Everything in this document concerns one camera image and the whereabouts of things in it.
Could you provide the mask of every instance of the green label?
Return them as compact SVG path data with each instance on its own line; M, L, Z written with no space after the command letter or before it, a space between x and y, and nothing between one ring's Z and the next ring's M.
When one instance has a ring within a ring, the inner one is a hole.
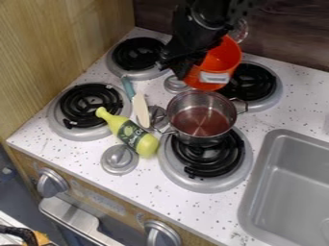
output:
M136 150L139 141L145 135L147 135L147 132L131 120L127 120L125 123L123 123L117 132L118 138L120 138L134 150Z

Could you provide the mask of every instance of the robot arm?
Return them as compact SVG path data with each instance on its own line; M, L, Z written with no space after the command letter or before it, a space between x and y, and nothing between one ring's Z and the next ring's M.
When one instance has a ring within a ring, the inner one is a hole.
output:
M160 54L161 69L171 68L183 80L194 64L247 16L257 0L186 0L173 14L172 39Z

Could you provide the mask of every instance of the white countertop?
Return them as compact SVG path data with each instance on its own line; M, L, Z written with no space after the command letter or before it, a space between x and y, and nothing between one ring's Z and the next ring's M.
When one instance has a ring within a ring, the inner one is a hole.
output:
M140 28L135 28L129 35L138 36L168 39L166 35ZM252 55L244 55L244 59L271 68L284 84L284 96L279 105L267 111L239 116L236 127L249 139L254 161L264 136L274 129L288 129L329 141L329 73ZM157 104L165 108L173 97L163 86L164 79L170 74L155 80L135 82L134 87L147 95L149 105ZM87 82L121 86L119 79L106 68L104 57L72 85ZM43 109L36 114L8 139L8 143L213 243L229 246L266 245L244 232L238 223L237 210L247 182L222 193L194 193L171 182L160 169L156 157L151 160L139 159L139 166L130 174L112 176L102 169L99 161L106 149L119 143L115 136L90 142L70 141L52 132L45 113Z

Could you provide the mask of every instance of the dark wood backsplash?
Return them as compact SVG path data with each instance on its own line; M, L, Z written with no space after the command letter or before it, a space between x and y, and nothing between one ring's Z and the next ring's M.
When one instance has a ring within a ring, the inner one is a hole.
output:
M181 1L134 0L137 26L170 34ZM244 52L329 71L328 0L268 0L247 21Z

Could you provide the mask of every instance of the yellow bottle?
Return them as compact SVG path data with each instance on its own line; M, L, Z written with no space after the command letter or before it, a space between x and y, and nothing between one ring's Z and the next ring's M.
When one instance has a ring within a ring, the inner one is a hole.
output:
M96 116L103 118L109 124L111 132L142 157L149 158L156 153L159 147L159 140L129 118L121 115L112 115L104 107L97 109Z

